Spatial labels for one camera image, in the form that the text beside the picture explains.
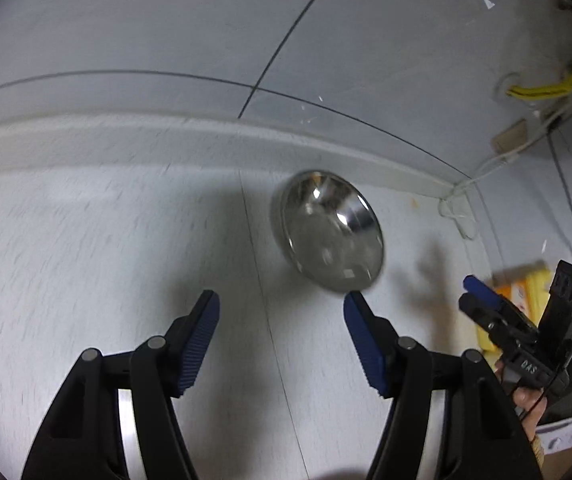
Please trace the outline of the right hand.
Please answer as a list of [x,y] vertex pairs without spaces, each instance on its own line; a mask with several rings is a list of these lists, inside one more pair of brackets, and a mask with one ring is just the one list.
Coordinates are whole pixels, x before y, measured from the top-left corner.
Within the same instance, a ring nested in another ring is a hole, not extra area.
[[536,428],[547,408],[547,398],[544,390],[536,390],[526,387],[518,387],[505,378],[505,364],[502,360],[495,363],[495,375],[505,386],[510,399],[516,408],[522,411],[520,415],[521,425],[531,443],[534,443]]

